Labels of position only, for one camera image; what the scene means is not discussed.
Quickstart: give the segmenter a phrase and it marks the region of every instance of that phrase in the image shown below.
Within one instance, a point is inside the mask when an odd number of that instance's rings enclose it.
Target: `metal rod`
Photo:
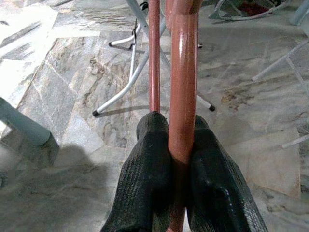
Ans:
[[[308,139],[309,139],[309,134],[306,134],[306,135],[304,135],[304,136],[302,136],[302,137],[299,137],[298,139],[295,139],[295,140],[293,140],[293,141],[291,141],[291,142],[289,142],[289,143],[283,144],[283,145],[282,145],[282,148],[283,148],[283,149],[286,149],[286,148],[288,148],[288,147],[290,147],[290,146],[299,144],[299,143],[301,143],[301,142],[303,142],[303,141],[306,141],[306,140],[308,140]]]
[[[165,25],[165,20],[162,20],[161,24],[160,24],[160,36],[163,34],[164,30],[166,28]],[[136,70],[134,71],[132,77],[129,79],[129,83],[125,86],[124,89],[122,89],[119,93],[117,93],[115,96],[113,96],[111,99],[109,99],[107,102],[105,102],[102,106],[100,106],[97,110],[95,110],[94,112],[92,112],[93,116],[99,116],[106,108],[108,108],[110,105],[114,104],[118,99],[120,99],[121,97],[123,97],[127,92],[130,91],[130,89],[133,87],[133,85],[135,84],[139,74],[141,73],[142,69],[144,68],[147,60],[149,57],[149,49],[147,48],[141,63],[138,64]]]
[[[168,232],[181,232],[188,167],[194,141],[197,94],[197,32],[201,0],[174,1],[171,25],[169,151],[173,157],[175,202]]]
[[[129,81],[132,79],[133,72],[134,72],[135,54],[136,54],[136,40],[134,41],[134,44],[133,44],[133,47],[132,47],[132,56],[131,56],[131,65],[130,65],[130,76],[129,76]]]
[[[148,24],[146,22],[144,14],[140,10],[140,6],[135,0],[126,0],[126,2],[131,8],[131,10],[134,12],[138,22],[141,24],[143,31],[145,32],[145,35],[147,36],[147,38],[149,38]],[[169,67],[169,60],[167,59],[161,48],[160,48],[160,57],[162,58],[163,62]]]
[[[149,106],[160,112],[160,1],[149,0]]]
[[[138,24],[135,30],[135,33],[138,34],[141,30],[141,25]],[[116,45],[120,45],[120,44],[125,44],[127,42],[133,41],[134,40],[134,35],[131,35],[130,37],[127,37],[125,39],[122,40],[116,40],[116,41],[112,41],[109,43],[110,46],[116,46]]]
[[[267,68],[265,68],[263,71],[261,71],[258,75],[254,76],[252,78],[253,81],[257,81],[258,79],[260,79],[265,73],[267,73],[268,71],[270,71],[273,67],[275,67],[278,63],[280,63],[282,60],[286,59],[287,57],[289,57],[291,54],[293,54],[296,50],[298,50],[299,48],[303,47],[304,45],[306,45],[308,43],[308,39],[302,41],[299,45],[297,45],[295,48],[293,48],[291,51],[289,51],[287,54],[285,54],[284,56],[282,56],[280,59],[278,59],[277,61],[275,61],[274,63],[272,63],[271,65],[269,65]]]

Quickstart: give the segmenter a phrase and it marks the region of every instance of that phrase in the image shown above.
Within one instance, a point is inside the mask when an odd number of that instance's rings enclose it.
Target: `white stand leg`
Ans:
[[[141,29],[145,32],[145,35],[149,36],[149,28],[148,24],[146,22],[145,16],[143,12],[140,9],[140,6],[135,0],[126,0],[128,5],[131,7],[132,11],[134,12],[136,18],[139,21],[138,26],[136,27],[135,31],[133,31],[132,36],[110,42],[110,46],[115,46],[119,44],[124,44],[130,41],[134,41],[132,44],[132,57],[131,57],[131,65],[130,65],[130,76],[129,76],[129,83],[126,85],[124,89],[122,89],[119,93],[117,93],[115,96],[113,96],[111,99],[109,99],[107,102],[105,102],[102,106],[100,106],[98,109],[96,109],[92,115],[95,117],[98,117],[103,111],[108,108],[110,105],[114,104],[118,99],[123,97],[127,92],[129,92],[132,87],[134,86],[139,74],[141,73],[142,69],[144,68],[145,64],[147,63],[148,57],[149,57],[149,49],[147,49],[142,57],[141,63],[137,66],[136,70],[134,70],[135,66],[135,54],[136,54],[136,36],[140,32]],[[163,18],[160,23],[160,36],[163,34],[164,30],[166,28],[165,25],[165,19]],[[164,52],[160,48],[160,56],[167,68],[170,69],[170,62],[165,56]],[[207,107],[209,110],[214,111],[215,107],[211,105],[206,100],[202,99],[200,96],[197,96],[197,100],[200,101],[205,107]]]
[[[12,124],[17,130],[25,134],[35,145],[42,145],[49,139],[49,130],[24,116],[3,98],[0,98],[0,120],[4,123]]]

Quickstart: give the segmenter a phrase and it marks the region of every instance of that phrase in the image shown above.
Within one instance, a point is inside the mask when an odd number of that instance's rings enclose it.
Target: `white chair leg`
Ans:
[[[12,126],[25,134],[35,145],[45,144],[50,137],[49,130],[24,116],[3,98],[0,98],[0,120],[4,123],[12,124]]]

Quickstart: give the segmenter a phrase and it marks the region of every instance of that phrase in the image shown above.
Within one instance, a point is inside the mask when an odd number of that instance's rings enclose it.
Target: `floor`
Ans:
[[[291,60],[252,78],[307,38],[289,17],[300,5],[243,22],[200,10],[198,94],[203,116],[239,165],[269,231],[309,230],[309,82],[305,45]],[[123,162],[148,112],[148,65],[103,117],[92,111],[128,82],[131,53],[108,42],[131,35],[124,0],[1,0],[0,96],[52,132],[33,146],[0,124],[0,231],[98,231],[112,206]],[[170,38],[162,48],[169,58]],[[148,46],[138,39],[137,60]],[[169,117],[170,76],[161,66],[161,112]],[[185,224],[184,231],[189,231]]]

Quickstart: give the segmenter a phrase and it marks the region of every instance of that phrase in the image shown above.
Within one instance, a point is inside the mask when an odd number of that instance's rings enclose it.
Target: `metal frame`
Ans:
[[[126,0],[126,2],[134,12],[139,23],[136,31],[138,31],[139,27],[143,29],[149,39],[150,49],[146,49],[136,70],[130,72],[132,75],[130,75],[129,83],[126,87],[95,110],[93,115],[99,116],[108,106],[132,88],[148,57],[150,57],[150,110],[159,111],[159,59],[161,58],[170,68],[169,151],[173,158],[173,171],[175,173],[173,183],[176,195],[174,198],[175,202],[170,211],[171,223],[167,231],[180,232],[183,229],[189,160],[194,141],[196,100],[201,101],[211,111],[214,110],[210,103],[203,100],[200,96],[197,98],[198,11],[202,0],[166,0],[166,18],[161,20],[160,27],[158,27],[160,9],[158,0],[149,0],[149,26],[137,2],[135,0]],[[166,25],[171,32],[171,64],[159,43],[159,38]],[[132,40],[136,40],[136,37],[131,36],[127,39],[111,42],[110,45],[122,44]],[[134,68],[135,59],[135,54],[133,53],[132,69]]]
[[[230,5],[233,7],[233,9],[241,15],[241,13],[239,13],[236,9],[236,7],[234,6],[234,4],[232,3],[232,1],[230,0],[220,0],[218,2],[218,4],[215,6],[215,9],[213,11],[213,13],[211,15],[209,15],[209,18],[213,18],[213,19],[222,19],[222,20],[227,20],[227,21],[243,21],[243,20],[251,20],[251,19],[256,19],[256,18],[260,18],[260,17],[263,17],[263,16],[266,16],[268,14],[271,14],[277,10],[280,10],[284,7],[287,7],[288,5],[290,5],[290,3],[292,2],[292,0],[287,0],[286,2],[280,4],[279,6],[277,7],[273,7],[273,8],[270,8],[268,11],[264,12],[264,13],[261,13],[261,14],[257,14],[257,15],[254,15],[254,16],[249,16],[249,17],[242,17],[242,16],[226,16],[226,17],[222,17],[220,16],[219,12],[220,12],[220,8],[221,6],[223,5],[223,3],[225,1],[228,1],[230,3]]]
[[[114,104],[117,100],[122,98],[126,93],[128,93],[132,87],[134,86],[139,74],[141,73],[142,69],[144,68],[145,64],[147,63],[148,57],[149,57],[149,50],[146,49],[143,57],[141,58],[141,61],[139,65],[137,66],[136,69],[135,67],[135,53],[136,53],[136,37],[140,33],[141,29],[144,30],[145,34],[148,36],[149,29],[148,29],[148,24],[145,20],[145,15],[142,13],[139,5],[135,0],[127,0],[128,5],[131,7],[132,11],[134,14],[137,16],[137,19],[139,21],[139,24],[137,24],[136,28],[133,30],[133,33],[130,37],[118,40],[118,41],[113,41],[110,42],[109,45],[111,47],[128,43],[130,41],[133,41],[133,44],[130,48],[132,48],[132,56],[131,56],[131,64],[130,64],[130,76],[129,76],[129,82],[128,84],[116,95],[114,95],[111,99],[109,99],[107,102],[105,102],[103,105],[98,107],[92,114],[95,117],[99,117],[100,114],[103,113],[108,107],[110,107],[112,104]],[[163,34],[164,30],[166,28],[166,21],[165,18],[161,19],[160,23],[160,36]],[[164,64],[170,69],[170,62],[166,58],[165,54],[162,52],[162,49],[160,49],[160,57],[163,60]],[[215,107],[210,104],[208,101],[202,99],[200,96],[198,96],[197,100],[202,103],[205,107],[207,107],[210,111],[214,111]]]

